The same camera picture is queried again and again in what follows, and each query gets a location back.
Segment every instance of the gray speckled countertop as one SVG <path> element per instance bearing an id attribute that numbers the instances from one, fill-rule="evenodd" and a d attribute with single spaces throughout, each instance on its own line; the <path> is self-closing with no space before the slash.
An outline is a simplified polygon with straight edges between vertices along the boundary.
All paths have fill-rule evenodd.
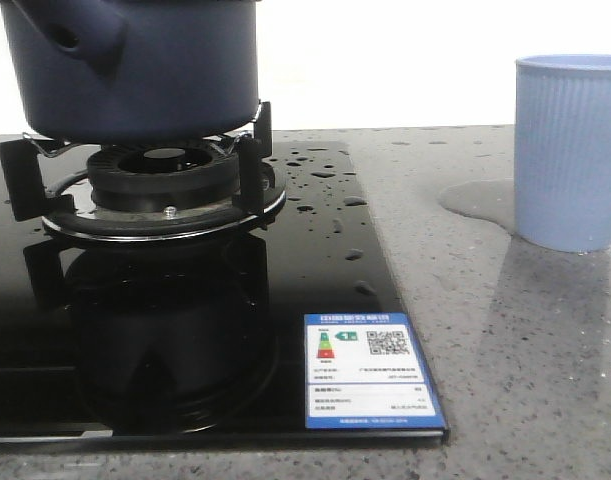
<path id="1" fill-rule="evenodd" d="M 611 248 L 548 251 L 451 213 L 512 175 L 509 126 L 276 132 L 348 144 L 453 424 L 429 450 L 0 455 L 0 479 L 611 478 Z"/>

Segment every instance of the stove burner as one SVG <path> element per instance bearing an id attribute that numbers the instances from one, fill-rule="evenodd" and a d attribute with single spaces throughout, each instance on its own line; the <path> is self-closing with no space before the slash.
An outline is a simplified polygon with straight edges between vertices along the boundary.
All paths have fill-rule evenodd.
<path id="1" fill-rule="evenodd" d="M 105 148 L 89 158 L 87 173 L 94 202 L 123 212 L 194 208 L 239 187 L 238 154 L 208 140 Z"/>
<path id="2" fill-rule="evenodd" d="M 97 242 L 264 227 L 285 203 L 284 177 L 262 161 L 272 154 L 269 102 L 259 105 L 253 124 L 253 135 L 102 146 L 88 159 L 87 171 L 49 189 L 38 155 L 53 158 L 77 145 L 31 136 L 0 143 L 14 217 L 42 217 L 49 232 Z"/>
<path id="3" fill-rule="evenodd" d="M 90 179 L 82 172 L 50 189 L 59 198 L 71 196 L 74 211 L 55 210 L 43 217 L 43 224 L 58 234 L 101 242 L 189 239 L 217 232 L 251 230 L 271 223 L 285 203 L 283 176 L 263 163 L 262 177 L 264 208 L 260 215 L 238 206 L 239 191 L 232 197 L 193 208 L 168 205 L 155 212 L 126 212 L 97 205 Z"/>

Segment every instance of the ribbed cup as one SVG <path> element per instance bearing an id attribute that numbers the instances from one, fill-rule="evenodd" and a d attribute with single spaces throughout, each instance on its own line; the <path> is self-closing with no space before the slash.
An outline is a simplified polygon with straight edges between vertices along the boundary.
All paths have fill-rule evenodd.
<path id="1" fill-rule="evenodd" d="M 611 243 L 611 55 L 519 59 L 516 228 L 554 250 Z"/>

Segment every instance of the energy label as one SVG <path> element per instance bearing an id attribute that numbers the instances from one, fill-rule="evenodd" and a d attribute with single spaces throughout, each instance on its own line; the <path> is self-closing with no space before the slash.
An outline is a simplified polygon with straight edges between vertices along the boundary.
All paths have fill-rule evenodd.
<path id="1" fill-rule="evenodd" d="M 305 316 L 307 428 L 442 428 L 403 313 Z"/>

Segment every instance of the burner cap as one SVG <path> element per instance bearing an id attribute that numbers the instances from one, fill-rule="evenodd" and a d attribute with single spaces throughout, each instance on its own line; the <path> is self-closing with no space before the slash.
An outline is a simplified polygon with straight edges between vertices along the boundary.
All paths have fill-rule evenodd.
<path id="1" fill-rule="evenodd" d="M 207 140 L 104 148 L 89 158 L 87 172 L 94 202 L 122 212 L 194 208 L 239 186 L 238 155 Z"/>

